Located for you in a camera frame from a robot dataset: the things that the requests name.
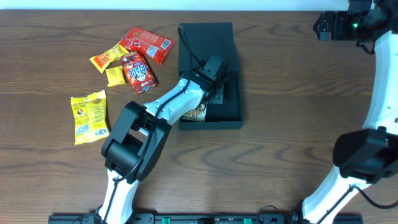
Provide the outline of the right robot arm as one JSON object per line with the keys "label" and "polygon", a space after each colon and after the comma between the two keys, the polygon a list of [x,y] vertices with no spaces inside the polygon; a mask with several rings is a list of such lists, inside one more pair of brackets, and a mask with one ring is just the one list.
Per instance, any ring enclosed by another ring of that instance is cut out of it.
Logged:
{"label": "right robot arm", "polygon": [[313,31],[320,41],[354,41],[375,55],[376,70],[363,127],[336,140],[331,171],[289,223],[333,223],[356,194],[397,173],[397,1],[350,1],[322,12]]}

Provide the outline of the black gift box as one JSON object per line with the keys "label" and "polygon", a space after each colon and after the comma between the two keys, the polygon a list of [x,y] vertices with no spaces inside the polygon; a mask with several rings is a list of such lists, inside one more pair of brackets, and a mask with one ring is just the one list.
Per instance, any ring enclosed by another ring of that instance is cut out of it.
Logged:
{"label": "black gift box", "polygon": [[218,87],[222,96],[215,96],[206,106],[204,121],[190,121],[180,118],[181,130],[239,129],[243,125],[241,83],[239,79],[239,54],[234,43],[231,22],[181,23],[187,35],[189,47],[201,62],[207,62],[211,55],[217,55],[228,63],[224,83]]}

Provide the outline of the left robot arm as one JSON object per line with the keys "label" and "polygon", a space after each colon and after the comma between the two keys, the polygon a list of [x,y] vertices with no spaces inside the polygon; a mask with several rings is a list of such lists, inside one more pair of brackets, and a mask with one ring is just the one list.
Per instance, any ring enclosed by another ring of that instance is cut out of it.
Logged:
{"label": "left robot arm", "polygon": [[185,72],[159,99],[140,105],[129,102],[101,149],[108,188],[98,215],[101,223],[126,223],[139,182],[153,170],[172,125],[185,113],[212,100],[229,77],[228,71],[201,68]]}

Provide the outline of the yellow snack bag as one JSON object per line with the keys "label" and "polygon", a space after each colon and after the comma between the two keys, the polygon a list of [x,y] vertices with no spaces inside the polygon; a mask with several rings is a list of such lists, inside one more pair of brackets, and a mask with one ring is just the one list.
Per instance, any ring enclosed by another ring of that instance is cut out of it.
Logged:
{"label": "yellow snack bag", "polygon": [[75,121],[75,145],[108,137],[105,90],[82,97],[71,97],[70,103]]}

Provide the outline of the brown Pocky box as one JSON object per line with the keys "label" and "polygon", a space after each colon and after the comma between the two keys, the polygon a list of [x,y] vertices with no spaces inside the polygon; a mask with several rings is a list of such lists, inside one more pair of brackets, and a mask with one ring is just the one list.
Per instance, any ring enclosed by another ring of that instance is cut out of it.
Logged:
{"label": "brown Pocky box", "polygon": [[204,122],[206,118],[206,105],[200,104],[197,108],[187,111],[182,119],[196,122]]}

